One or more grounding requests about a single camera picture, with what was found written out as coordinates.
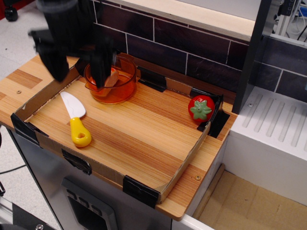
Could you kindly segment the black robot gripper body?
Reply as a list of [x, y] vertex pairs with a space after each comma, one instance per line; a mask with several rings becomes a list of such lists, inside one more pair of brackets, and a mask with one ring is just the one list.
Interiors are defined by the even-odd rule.
[[112, 39], [94, 28], [92, 7], [38, 7], [48, 28], [29, 31], [42, 60], [114, 60]]

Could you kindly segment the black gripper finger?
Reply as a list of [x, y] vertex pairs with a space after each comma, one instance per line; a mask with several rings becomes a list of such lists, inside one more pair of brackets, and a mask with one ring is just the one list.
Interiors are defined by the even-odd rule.
[[116, 62], [116, 52], [94, 54], [90, 61], [91, 75], [97, 88], [105, 85], [106, 79], [111, 75], [111, 67]]
[[52, 77], [58, 82], [64, 81], [69, 73], [66, 56], [58, 51], [39, 52], [39, 55]]

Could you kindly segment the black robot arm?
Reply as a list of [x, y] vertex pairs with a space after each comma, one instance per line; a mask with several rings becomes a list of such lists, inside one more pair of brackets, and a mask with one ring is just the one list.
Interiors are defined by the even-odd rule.
[[69, 66], [67, 57], [88, 61], [98, 88], [105, 86], [115, 61], [111, 38], [94, 27], [94, 14], [87, 0], [38, 0], [48, 28], [28, 34], [36, 52], [54, 79], [63, 81]]

